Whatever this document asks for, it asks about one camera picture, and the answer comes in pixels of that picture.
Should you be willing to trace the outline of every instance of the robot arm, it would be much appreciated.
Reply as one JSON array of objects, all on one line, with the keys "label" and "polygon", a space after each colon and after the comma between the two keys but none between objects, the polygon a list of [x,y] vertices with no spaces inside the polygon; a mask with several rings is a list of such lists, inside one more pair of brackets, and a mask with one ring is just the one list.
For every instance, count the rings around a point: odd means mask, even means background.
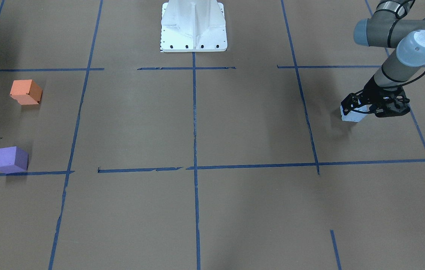
[{"label": "robot arm", "polygon": [[359,122],[371,113],[391,117],[410,112],[410,100],[403,86],[415,81],[407,82],[425,65],[425,18],[403,20],[412,3],[412,0],[382,1],[371,19],[361,20],[355,27],[356,43],[396,50],[364,89],[349,94],[341,102],[343,121]]}]

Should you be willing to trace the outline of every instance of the cube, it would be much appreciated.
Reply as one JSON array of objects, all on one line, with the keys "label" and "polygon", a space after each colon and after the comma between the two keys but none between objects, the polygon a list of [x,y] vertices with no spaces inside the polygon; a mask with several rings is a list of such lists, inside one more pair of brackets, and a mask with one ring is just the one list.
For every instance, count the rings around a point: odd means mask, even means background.
[{"label": "cube", "polygon": [[27,170],[29,155],[17,146],[0,148],[0,171],[19,173]]},{"label": "cube", "polygon": [[41,102],[42,89],[33,80],[12,82],[10,96],[21,105],[37,105]]}]

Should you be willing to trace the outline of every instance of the white block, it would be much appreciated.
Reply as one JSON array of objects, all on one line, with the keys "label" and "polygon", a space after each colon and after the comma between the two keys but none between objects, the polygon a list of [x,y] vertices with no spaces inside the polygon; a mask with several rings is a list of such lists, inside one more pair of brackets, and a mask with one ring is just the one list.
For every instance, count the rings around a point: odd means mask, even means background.
[{"label": "white block", "polygon": [[169,0],[163,4],[161,51],[226,51],[224,5],[217,0]]},{"label": "white block", "polygon": [[[348,121],[348,122],[359,122],[361,120],[363,120],[364,117],[367,116],[367,114],[365,113],[360,113],[360,112],[355,112],[355,111],[350,111],[350,113],[348,113],[348,115],[344,115],[343,114],[343,106],[341,106],[339,108],[339,110],[341,111],[341,119],[343,121]],[[369,111],[367,105],[364,105],[358,109],[356,109],[357,111]]]}]

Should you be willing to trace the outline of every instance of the cardboard floor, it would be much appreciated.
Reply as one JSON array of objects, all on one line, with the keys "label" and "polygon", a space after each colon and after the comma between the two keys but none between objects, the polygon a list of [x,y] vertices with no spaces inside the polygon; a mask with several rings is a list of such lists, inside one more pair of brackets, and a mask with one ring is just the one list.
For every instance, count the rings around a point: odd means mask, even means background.
[{"label": "cardboard floor", "polygon": [[425,77],[339,116],[379,0],[222,0],[222,53],[160,52],[163,2],[0,0],[0,269],[425,269]]}]

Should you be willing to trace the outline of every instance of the purple cube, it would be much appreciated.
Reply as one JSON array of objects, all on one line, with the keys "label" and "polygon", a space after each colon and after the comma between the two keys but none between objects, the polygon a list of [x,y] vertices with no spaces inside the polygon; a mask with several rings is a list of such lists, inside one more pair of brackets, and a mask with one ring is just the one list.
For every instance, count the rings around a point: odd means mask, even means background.
[{"label": "purple cube", "polygon": [[0,148],[0,171],[19,173],[27,170],[29,155],[17,146]]}]

